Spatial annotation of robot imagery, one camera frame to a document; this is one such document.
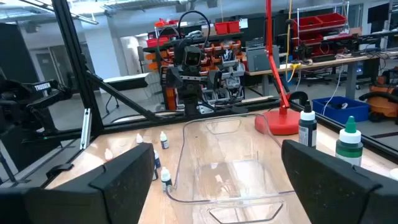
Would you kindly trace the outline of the gray equipment case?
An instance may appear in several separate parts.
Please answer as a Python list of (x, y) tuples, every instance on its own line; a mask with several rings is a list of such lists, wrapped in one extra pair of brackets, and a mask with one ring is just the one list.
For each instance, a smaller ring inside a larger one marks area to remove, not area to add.
[(248, 62), (248, 69), (250, 72), (258, 72), (270, 70), (269, 59), (266, 54), (266, 48), (261, 47), (248, 47), (246, 49), (246, 57)]

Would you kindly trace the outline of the clear plastic bin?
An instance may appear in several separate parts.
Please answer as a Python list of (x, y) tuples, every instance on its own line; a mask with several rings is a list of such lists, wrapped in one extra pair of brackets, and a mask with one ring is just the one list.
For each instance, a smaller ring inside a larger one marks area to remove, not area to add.
[(292, 224), (294, 190), (263, 114), (197, 119), (182, 133), (166, 190), (179, 224)]

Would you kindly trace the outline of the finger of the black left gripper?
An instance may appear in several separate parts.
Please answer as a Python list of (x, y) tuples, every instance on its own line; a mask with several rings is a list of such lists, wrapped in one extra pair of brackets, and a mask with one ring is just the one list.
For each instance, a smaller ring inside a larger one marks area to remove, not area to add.
[(166, 87), (179, 88), (183, 84), (180, 70), (177, 67), (169, 67), (166, 71)]
[(221, 85), (221, 71), (219, 70), (210, 70), (209, 72), (209, 87), (212, 90), (217, 90)]

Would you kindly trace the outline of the blue storage bin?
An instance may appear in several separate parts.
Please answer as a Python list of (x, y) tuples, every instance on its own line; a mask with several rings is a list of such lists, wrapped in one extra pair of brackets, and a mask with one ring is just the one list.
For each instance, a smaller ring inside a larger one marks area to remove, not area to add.
[(367, 103), (342, 96), (314, 99), (312, 106), (316, 113), (341, 124), (345, 124), (350, 116), (353, 116), (356, 122), (368, 120), (369, 105)]

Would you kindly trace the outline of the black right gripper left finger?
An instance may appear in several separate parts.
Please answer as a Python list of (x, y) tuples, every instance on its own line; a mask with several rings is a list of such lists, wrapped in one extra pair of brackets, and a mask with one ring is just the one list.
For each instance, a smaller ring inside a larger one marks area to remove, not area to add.
[(153, 144), (141, 143), (101, 167), (89, 186), (101, 194), (107, 224), (137, 224), (154, 174)]

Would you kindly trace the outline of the white folding table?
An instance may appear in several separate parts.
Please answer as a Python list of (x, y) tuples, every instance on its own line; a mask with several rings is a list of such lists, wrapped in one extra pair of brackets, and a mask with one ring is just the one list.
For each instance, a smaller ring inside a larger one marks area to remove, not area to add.
[(148, 83), (146, 82), (146, 77), (148, 75), (149, 73), (141, 73), (137, 75), (107, 78), (103, 81), (118, 91), (132, 90), (147, 87)]

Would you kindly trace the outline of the silver aluminium bracket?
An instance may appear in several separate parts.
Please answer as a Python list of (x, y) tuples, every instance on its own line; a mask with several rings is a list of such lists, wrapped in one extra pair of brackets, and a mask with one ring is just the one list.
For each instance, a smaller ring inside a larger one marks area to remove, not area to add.
[(86, 108), (83, 116), (83, 124), (81, 129), (80, 150), (85, 150), (90, 143), (91, 136), (91, 109)]

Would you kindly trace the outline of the red desk lamp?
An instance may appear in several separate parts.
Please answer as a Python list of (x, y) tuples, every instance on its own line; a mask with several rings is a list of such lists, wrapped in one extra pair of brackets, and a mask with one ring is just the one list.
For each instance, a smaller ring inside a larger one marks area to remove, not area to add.
[(269, 65), (275, 80), (276, 88), (279, 90), (280, 106), (279, 110), (267, 111), (264, 113), (267, 118), (270, 132), (273, 135), (283, 136), (297, 134), (299, 132), (299, 119), (300, 113), (290, 110), (289, 97), (290, 95), (285, 92), (282, 80), (276, 67), (273, 57), (273, 35), (272, 35), (272, 5), (271, 0), (266, 2), (266, 50), (269, 60)]

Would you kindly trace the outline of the large black food coloring bottle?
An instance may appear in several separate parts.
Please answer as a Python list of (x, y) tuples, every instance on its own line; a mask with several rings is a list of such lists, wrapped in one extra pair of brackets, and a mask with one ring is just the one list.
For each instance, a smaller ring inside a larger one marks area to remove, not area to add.
[(312, 110), (311, 104), (308, 100), (305, 102), (304, 110), (300, 112), (298, 135), (299, 143), (308, 147), (316, 148), (317, 121), (315, 119), (315, 112)]

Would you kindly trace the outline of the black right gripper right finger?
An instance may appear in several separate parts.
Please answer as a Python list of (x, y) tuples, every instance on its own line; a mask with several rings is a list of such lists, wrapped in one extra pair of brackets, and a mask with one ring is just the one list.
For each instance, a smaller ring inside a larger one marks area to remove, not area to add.
[(381, 185), (354, 166), (294, 140), (284, 140), (282, 162), (312, 224), (360, 224), (369, 196)]

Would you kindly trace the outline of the orange shop vacuum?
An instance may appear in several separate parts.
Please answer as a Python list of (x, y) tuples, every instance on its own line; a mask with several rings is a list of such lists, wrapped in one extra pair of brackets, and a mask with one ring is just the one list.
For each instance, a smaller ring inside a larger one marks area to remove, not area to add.
[(361, 95), (359, 100), (369, 105), (370, 121), (393, 119), (398, 125), (398, 66), (372, 77), (369, 92)]

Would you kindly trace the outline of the small red food coloring bottle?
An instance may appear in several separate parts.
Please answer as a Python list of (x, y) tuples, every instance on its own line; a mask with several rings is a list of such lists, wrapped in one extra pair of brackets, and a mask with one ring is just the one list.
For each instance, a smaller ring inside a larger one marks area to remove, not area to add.
[(170, 175), (170, 171), (166, 167), (162, 167), (160, 173), (160, 179), (162, 182), (162, 190), (165, 192), (169, 185), (172, 185), (172, 179)]

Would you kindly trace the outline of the black monitor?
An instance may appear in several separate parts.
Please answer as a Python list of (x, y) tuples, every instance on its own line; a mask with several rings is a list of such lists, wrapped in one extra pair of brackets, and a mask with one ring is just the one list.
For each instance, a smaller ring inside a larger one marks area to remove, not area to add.
[(389, 18), (389, 3), (370, 7), (368, 9), (368, 23), (386, 21)]

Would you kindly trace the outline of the wooden workbench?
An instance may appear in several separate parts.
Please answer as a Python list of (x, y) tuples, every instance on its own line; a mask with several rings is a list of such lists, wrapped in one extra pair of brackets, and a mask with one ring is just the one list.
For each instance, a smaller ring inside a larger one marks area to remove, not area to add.
[(316, 69), (316, 68), (320, 68), (320, 67), (338, 67), (340, 65), (347, 65), (348, 71), (349, 71), (349, 76), (348, 76), (348, 86), (346, 87), (345, 93), (346, 93), (347, 98), (354, 99), (356, 77), (353, 76), (353, 73), (354, 73), (354, 69), (358, 66), (358, 62), (364, 61), (364, 60), (371, 60), (374, 58), (387, 59), (387, 58), (392, 58), (397, 55), (398, 55), (398, 51), (390, 51), (390, 50), (378, 52), (377, 54), (362, 55), (362, 56), (357, 56), (357, 57), (354, 57), (351, 54), (348, 54), (348, 55), (338, 54), (338, 55), (336, 55), (336, 60), (317, 62), (317, 63), (312, 62), (310, 60), (310, 63), (308, 65), (302, 63), (301, 66), (298, 68), (298, 70), (310, 70), (310, 69)]

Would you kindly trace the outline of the large green food coloring bottle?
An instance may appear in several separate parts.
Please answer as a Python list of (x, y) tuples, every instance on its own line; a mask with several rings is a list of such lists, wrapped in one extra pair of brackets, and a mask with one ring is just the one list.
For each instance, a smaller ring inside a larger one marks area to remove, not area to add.
[(361, 131), (357, 130), (354, 116), (350, 116), (345, 128), (340, 130), (339, 139), (336, 141), (335, 157), (360, 166), (363, 156), (363, 143)]

